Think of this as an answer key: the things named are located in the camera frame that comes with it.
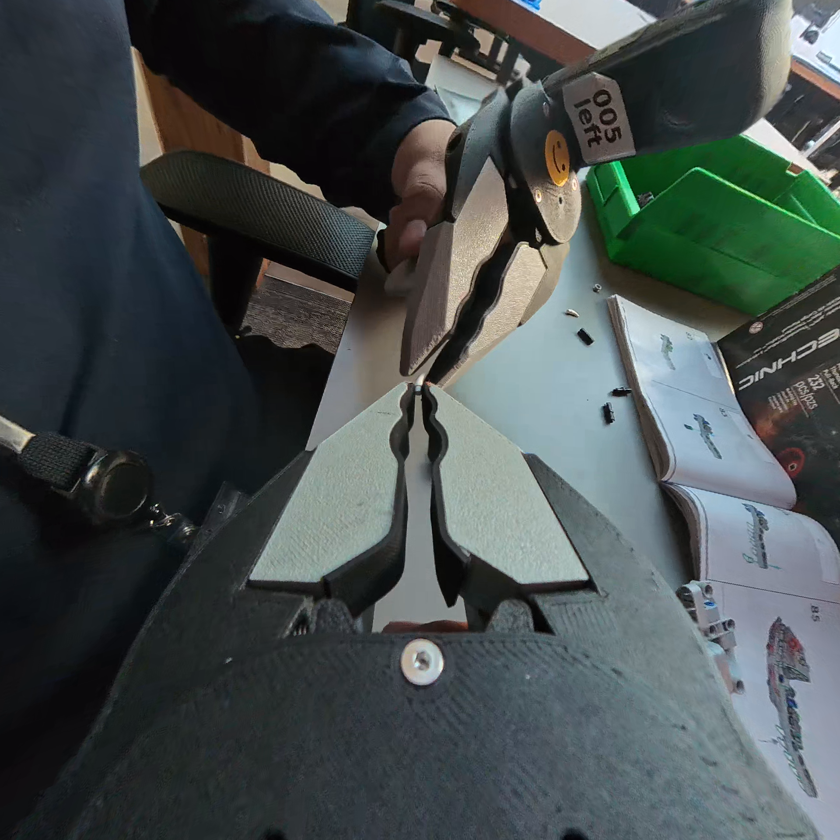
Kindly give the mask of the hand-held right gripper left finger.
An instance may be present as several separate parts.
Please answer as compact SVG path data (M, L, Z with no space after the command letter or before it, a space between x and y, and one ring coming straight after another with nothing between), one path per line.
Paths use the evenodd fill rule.
M402 382L308 454L249 585L338 600L354 617L396 586L414 401L413 384Z

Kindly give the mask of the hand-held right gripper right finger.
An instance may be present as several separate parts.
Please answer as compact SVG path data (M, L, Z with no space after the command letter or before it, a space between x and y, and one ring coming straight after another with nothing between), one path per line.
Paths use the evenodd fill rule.
M505 602L550 632L539 595L590 590L590 574L525 454L442 388L420 389L427 434L429 521L444 603L480 630Z

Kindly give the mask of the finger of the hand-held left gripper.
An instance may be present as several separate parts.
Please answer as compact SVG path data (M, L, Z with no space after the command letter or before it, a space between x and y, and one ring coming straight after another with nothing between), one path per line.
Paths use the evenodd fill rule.
M495 349L521 324L547 267L526 243L504 245L479 268L474 290L425 381L447 386Z
M454 221L428 229L407 297L401 375L413 375L451 339L478 271L508 226L505 183L488 157Z

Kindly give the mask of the person's left forearm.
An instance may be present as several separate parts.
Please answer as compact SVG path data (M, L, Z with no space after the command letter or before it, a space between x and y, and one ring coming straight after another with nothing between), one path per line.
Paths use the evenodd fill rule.
M455 129L437 94L315 2L125 2L132 45L156 75L339 207L385 221L403 175Z

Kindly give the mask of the open lego instruction booklet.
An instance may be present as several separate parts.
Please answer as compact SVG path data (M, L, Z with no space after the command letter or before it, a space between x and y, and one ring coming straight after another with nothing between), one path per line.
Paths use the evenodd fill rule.
M838 549L738 405L705 333L622 297L608 308L692 581L734 620L741 723L820 838L838 838Z

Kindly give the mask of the large grey lego assembly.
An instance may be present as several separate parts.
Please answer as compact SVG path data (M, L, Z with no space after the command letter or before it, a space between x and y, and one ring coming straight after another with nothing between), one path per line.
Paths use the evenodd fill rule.
M721 610L712 584L709 581L691 581L680 586L675 594L696 624L728 692L742 696L745 685L737 660L736 624Z

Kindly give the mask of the black lego set box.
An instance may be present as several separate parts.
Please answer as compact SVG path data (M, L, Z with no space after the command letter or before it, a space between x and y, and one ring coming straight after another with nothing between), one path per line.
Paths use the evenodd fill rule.
M738 403L839 543L839 268L717 342Z

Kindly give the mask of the person's left hand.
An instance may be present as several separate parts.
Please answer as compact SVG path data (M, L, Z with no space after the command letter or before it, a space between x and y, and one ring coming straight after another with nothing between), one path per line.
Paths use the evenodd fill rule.
M400 143L392 167L396 204L384 231L384 265L393 270L418 256L427 230L443 212L447 192L445 169L453 123L428 120Z

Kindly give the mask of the wooden desk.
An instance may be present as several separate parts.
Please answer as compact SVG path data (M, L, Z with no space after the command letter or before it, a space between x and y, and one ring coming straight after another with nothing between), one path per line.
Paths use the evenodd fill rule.
M573 64L655 21L625 1L455 1L455 5L520 45Z

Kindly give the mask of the green plastic bin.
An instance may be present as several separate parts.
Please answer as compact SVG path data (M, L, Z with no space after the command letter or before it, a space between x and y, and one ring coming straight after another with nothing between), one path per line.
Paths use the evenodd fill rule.
M598 164L585 182L610 260L750 316L838 267L838 200L749 137Z

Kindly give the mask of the black badge reel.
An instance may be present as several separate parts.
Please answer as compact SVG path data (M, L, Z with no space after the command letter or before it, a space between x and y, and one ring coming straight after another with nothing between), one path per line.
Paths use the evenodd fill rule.
M154 476L146 461L129 450L96 456L77 485L81 511L96 527L147 531L187 547L198 527L180 512L166 511L154 498Z

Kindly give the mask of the person's navy clothed torso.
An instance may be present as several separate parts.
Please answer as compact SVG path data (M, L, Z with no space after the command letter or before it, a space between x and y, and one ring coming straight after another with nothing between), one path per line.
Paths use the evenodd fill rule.
M255 489L259 393L140 179L132 47L220 117L277 114L317 2L2 2L2 415L128 449L165 510L201 520ZM2 455L2 838L74 756L125 650L182 563L150 528L97 527Z

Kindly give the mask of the black chair frame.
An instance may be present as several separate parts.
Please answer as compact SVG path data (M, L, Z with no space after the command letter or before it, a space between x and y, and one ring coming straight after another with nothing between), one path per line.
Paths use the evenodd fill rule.
M430 64L417 52L429 42L438 54L459 54L468 63L492 73L503 86L524 79L529 70L517 68L520 48L508 35L454 2L433 1L425 9L409 1L349 1L343 27L373 40L405 60L415 78L425 82Z

